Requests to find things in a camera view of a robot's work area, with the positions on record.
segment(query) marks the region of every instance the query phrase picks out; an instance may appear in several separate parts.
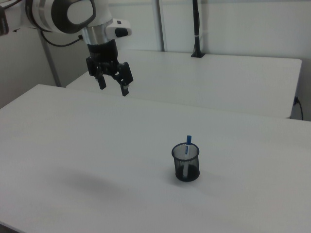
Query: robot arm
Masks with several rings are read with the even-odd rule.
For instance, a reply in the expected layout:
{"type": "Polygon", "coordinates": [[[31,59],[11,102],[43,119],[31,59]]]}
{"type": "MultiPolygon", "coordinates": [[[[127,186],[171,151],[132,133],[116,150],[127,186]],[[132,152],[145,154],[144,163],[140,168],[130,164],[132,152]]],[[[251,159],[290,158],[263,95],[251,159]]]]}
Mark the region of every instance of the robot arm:
{"type": "Polygon", "coordinates": [[[32,26],[44,32],[81,31],[90,52],[89,74],[101,89],[106,87],[103,75],[110,75],[120,84],[123,96],[128,94],[133,77],[128,63],[118,62],[115,39],[131,35],[132,30],[128,21],[112,18],[108,0],[22,0],[2,11],[12,30],[32,26]]]}

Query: white tabletop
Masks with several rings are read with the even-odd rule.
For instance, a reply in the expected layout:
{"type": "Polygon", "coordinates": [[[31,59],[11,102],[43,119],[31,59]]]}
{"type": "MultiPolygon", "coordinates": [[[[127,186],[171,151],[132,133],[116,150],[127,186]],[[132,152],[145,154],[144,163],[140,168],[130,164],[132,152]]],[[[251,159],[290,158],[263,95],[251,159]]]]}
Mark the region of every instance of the white tabletop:
{"type": "MultiPolygon", "coordinates": [[[[240,113],[287,118],[291,115],[301,61],[297,59],[120,50],[134,82],[130,97],[240,113]]],[[[121,96],[106,76],[100,90],[88,72],[67,88],[121,96]]]]}
{"type": "Polygon", "coordinates": [[[0,221],[25,233],[311,229],[311,124],[39,85],[0,109],[0,221]],[[192,135],[200,177],[174,175],[192,135]]]}

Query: black mesh cup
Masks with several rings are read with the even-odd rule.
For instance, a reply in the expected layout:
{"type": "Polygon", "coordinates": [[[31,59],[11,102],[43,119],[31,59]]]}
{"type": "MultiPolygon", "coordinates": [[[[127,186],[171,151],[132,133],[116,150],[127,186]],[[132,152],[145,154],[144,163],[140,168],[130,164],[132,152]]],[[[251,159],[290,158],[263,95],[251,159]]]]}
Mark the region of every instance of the black mesh cup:
{"type": "Polygon", "coordinates": [[[176,145],[172,150],[176,177],[184,182],[196,180],[200,175],[199,148],[191,143],[188,155],[185,153],[186,143],[176,145]]]}

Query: blue pen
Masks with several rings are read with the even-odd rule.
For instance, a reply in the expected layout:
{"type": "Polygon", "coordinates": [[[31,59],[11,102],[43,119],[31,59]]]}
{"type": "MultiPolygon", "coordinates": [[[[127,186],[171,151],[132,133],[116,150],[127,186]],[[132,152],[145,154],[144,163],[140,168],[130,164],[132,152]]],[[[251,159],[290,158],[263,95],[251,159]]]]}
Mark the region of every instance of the blue pen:
{"type": "MultiPolygon", "coordinates": [[[[190,145],[191,145],[191,136],[187,136],[187,142],[186,142],[186,151],[185,151],[185,158],[189,158],[190,153],[190,145]]],[[[189,162],[184,162],[184,171],[183,171],[183,178],[188,177],[188,168],[189,168],[189,162]]]]}

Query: black cable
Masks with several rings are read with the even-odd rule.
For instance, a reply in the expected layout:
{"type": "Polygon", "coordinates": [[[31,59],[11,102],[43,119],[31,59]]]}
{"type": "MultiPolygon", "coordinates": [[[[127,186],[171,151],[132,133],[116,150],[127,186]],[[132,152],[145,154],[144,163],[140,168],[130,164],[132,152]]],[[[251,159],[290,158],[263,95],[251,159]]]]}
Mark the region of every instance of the black cable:
{"type": "Polygon", "coordinates": [[[43,39],[44,39],[47,43],[49,43],[50,45],[53,45],[53,46],[55,46],[55,47],[67,47],[67,46],[73,45],[73,44],[75,44],[75,43],[77,43],[77,42],[79,42],[80,40],[83,39],[82,36],[79,35],[79,39],[76,39],[75,41],[72,41],[72,42],[70,42],[69,44],[57,45],[57,44],[54,44],[54,43],[52,43],[51,41],[49,41],[49,40],[45,37],[43,31],[41,31],[41,35],[42,35],[43,39]]]}
{"type": "Polygon", "coordinates": [[[14,6],[14,5],[18,4],[21,1],[22,0],[17,0],[17,1],[15,1],[15,2],[9,4],[9,5],[4,6],[3,8],[4,8],[4,10],[6,10],[6,9],[10,8],[11,6],[14,6]]]}
{"type": "Polygon", "coordinates": [[[301,103],[300,103],[300,101],[298,99],[297,99],[297,103],[299,103],[300,111],[301,111],[301,120],[303,120],[302,106],[301,106],[301,103]]]}

